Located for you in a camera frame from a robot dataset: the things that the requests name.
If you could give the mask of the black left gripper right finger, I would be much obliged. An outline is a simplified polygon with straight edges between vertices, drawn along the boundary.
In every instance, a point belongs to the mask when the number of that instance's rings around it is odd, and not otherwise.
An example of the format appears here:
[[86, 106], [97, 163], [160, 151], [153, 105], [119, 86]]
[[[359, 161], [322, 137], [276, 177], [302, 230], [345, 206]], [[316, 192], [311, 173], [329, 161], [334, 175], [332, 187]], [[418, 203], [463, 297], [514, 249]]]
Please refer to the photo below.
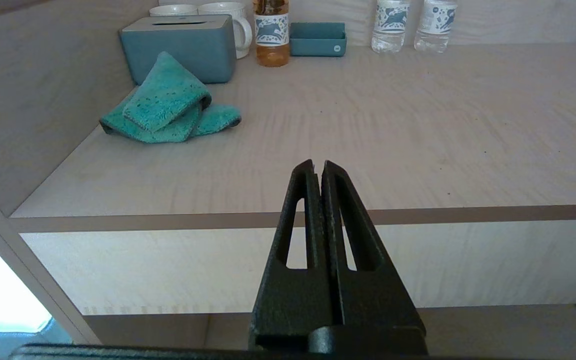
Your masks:
[[426, 328], [347, 171], [326, 161], [326, 220], [333, 323], [323, 354], [426, 356]]

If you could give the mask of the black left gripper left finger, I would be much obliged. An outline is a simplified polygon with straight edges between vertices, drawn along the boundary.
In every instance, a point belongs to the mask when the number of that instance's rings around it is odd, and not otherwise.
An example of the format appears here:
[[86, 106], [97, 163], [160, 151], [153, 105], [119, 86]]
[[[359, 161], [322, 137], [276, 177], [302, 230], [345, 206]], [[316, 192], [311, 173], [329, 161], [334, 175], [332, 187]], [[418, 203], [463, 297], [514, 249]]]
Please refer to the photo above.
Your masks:
[[[304, 201], [306, 268], [287, 265], [299, 201]], [[249, 324], [251, 351], [306, 352], [309, 336], [333, 322], [329, 249], [313, 161], [291, 172]]]

